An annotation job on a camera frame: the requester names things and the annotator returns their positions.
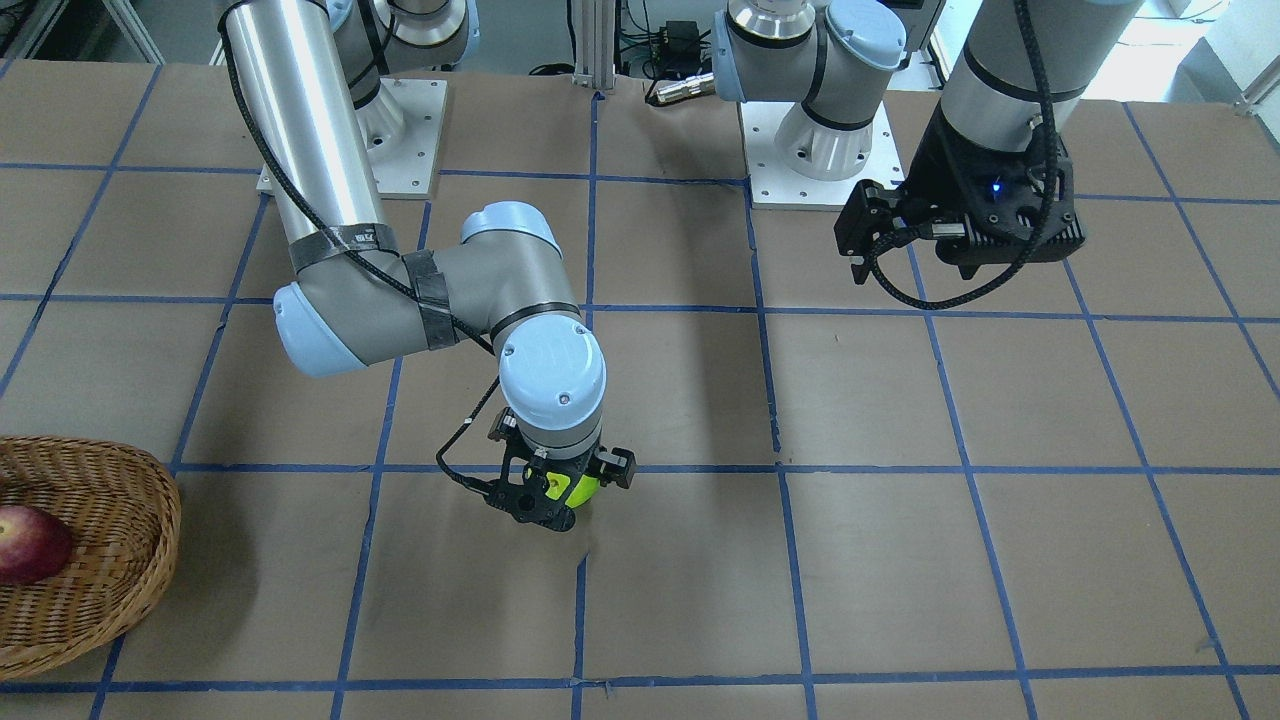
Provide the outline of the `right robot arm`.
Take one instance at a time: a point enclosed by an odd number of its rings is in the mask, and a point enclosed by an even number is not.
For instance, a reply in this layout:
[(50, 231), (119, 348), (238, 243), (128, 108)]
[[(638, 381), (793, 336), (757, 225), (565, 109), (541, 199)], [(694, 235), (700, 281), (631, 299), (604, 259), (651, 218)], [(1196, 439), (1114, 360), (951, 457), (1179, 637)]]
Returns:
[(563, 252), (526, 202), (474, 213), (460, 242), (401, 252), (387, 224), (326, 1), (238, 1), (220, 15), (236, 105), (268, 168), (296, 279), (273, 299), (291, 361), (312, 377), (472, 340), (497, 361), (500, 475), (447, 475), (516, 521), (570, 530), (636, 459), (602, 445), (608, 370)]

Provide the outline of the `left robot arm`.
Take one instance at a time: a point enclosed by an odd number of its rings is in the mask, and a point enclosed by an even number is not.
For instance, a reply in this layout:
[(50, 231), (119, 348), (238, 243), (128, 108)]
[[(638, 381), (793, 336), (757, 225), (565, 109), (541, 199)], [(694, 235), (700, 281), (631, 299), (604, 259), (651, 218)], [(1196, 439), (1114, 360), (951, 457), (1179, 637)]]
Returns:
[[(859, 181), (835, 241), (852, 279), (899, 295), (881, 259), (924, 240), (970, 279), (1057, 263), (1085, 243), (1061, 129), (1139, 10), (1137, 1), (983, 1), (906, 169)], [(873, 120), (909, 55), (902, 18), (879, 1), (728, 1), (712, 26), (716, 92), (786, 102), (785, 163), (842, 181), (864, 163)]]

